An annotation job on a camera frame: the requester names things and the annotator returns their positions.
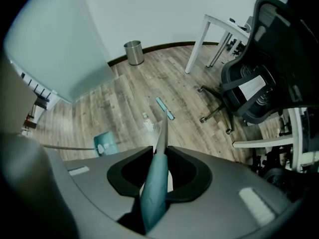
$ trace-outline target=chair caster wheel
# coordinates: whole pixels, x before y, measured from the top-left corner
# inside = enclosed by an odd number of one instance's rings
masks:
[[[205,123],[207,121],[207,119],[205,117],[202,117],[200,120],[199,120],[201,123]]]

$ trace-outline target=white stand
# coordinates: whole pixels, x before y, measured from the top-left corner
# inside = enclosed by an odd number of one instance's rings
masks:
[[[293,160],[291,170],[300,172],[301,155],[303,153],[303,128],[300,118],[301,111],[300,108],[291,108],[288,109],[288,112],[292,126],[291,135],[256,141],[236,141],[233,143],[234,148],[262,148],[292,144]]]
[[[189,58],[188,64],[187,64],[186,69],[185,69],[185,73],[187,73],[187,74],[189,74],[191,69],[193,68],[194,62],[195,62],[195,60],[198,56],[198,53],[199,53],[199,49],[203,44],[206,33],[207,33],[211,23],[224,28],[226,31],[225,31],[221,41],[218,44],[217,52],[214,54],[214,56],[212,56],[209,59],[208,63],[206,64],[207,67],[213,65],[217,61],[218,57],[222,53],[223,49],[227,45],[227,43],[232,35],[235,35],[238,38],[238,40],[242,41],[243,43],[248,42],[249,34],[246,33],[245,31],[243,31],[241,28],[239,28],[236,24],[234,24],[230,21],[224,21],[222,19],[218,19],[216,17],[212,17],[212,16],[205,14],[199,37],[195,42],[195,46],[193,48],[193,51],[191,53],[191,56]]]
[[[42,113],[45,111],[45,109],[35,106],[35,111],[34,111],[34,118],[32,119],[33,123],[38,123],[38,120],[40,119]]]
[[[56,103],[58,101],[60,101],[60,98],[56,95],[56,94],[51,94],[52,97],[50,98],[50,102],[48,102],[47,106],[46,106],[46,109],[48,111],[52,110],[52,108],[56,105]]]

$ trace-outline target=teal object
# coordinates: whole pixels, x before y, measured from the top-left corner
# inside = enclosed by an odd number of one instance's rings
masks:
[[[112,131],[99,134],[98,136],[93,138],[93,141],[94,141],[95,153],[98,156],[112,155],[119,152]]]
[[[166,106],[163,104],[160,98],[156,98],[156,102],[159,104],[159,106],[163,109],[163,111],[167,111],[167,116],[169,119],[173,120],[174,116],[170,113],[170,111],[166,108]]]
[[[168,164],[167,156],[153,156],[141,195],[141,212],[145,232],[149,232],[166,212]]]

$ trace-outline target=white desk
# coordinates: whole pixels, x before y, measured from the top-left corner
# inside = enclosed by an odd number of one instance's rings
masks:
[[[263,148],[292,144],[293,160],[291,170],[300,172],[303,154],[303,128],[300,117],[302,111],[301,108],[291,108],[288,109],[288,112],[292,127],[291,135],[255,141],[236,141],[233,143],[234,148]]]
[[[232,37],[232,35],[235,35],[237,37],[237,42],[230,50],[230,54],[233,53],[233,51],[236,49],[236,47],[238,46],[240,41],[242,41],[243,43],[248,42],[249,33],[246,33],[245,31],[240,29],[236,24],[234,24],[230,21],[224,21],[222,19],[212,17],[212,16],[205,14],[200,34],[198,36],[198,39],[195,42],[195,46],[193,48],[193,51],[191,53],[191,56],[189,58],[188,64],[187,64],[186,69],[185,69],[185,73],[187,73],[187,74],[190,73],[190,71],[194,65],[194,62],[195,62],[195,60],[198,56],[198,53],[199,53],[199,49],[203,44],[206,33],[207,33],[211,23],[224,28],[225,33],[217,46],[217,51],[215,52],[215,54],[213,54],[211,56],[211,58],[207,62],[207,64],[206,64],[207,67],[214,65],[214,63],[219,58],[220,54],[222,53],[222,51],[226,47],[226,45],[227,45],[229,39]]]

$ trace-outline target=metal rod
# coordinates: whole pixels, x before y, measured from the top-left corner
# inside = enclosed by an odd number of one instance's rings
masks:
[[[156,145],[155,152],[165,154],[165,150],[167,146],[168,146],[168,121],[167,121],[167,109],[166,109],[163,121],[161,123],[159,140]]]
[[[55,146],[55,145],[49,145],[49,144],[42,144],[42,146],[45,148],[50,148],[50,149],[95,150],[95,148],[64,147],[64,146]]]

